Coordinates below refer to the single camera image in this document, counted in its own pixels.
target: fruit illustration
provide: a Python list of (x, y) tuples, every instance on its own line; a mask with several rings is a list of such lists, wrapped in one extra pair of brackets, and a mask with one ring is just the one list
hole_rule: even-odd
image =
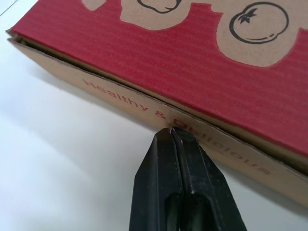
[(239, 41), (262, 44), (275, 40), (289, 26), (289, 16), (281, 6), (271, 2), (248, 5), (230, 21), (230, 32)]
[(169, 13), (175, 10), (182, 0), (137, 0), (137, 2), (157, 13)]

